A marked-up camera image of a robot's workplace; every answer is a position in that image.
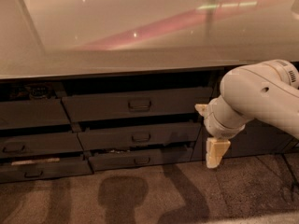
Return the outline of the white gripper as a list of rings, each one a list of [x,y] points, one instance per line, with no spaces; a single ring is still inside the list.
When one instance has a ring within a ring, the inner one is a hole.
[[[208,105],[196,104],[195,110],[204,116],[206,130],[215,138],[206,140],[206,167],[217,168],[229,149],[232,139],[245,128],[245,117],[233,110],[222,97]]]

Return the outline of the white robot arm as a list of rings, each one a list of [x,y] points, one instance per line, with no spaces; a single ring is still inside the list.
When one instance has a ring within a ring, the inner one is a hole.
[[[239,66],[221,80],[220,96],[197,104],[207,132],[206,167],[214,169],[254,119],[299,138],[299,73],[285,60]]]

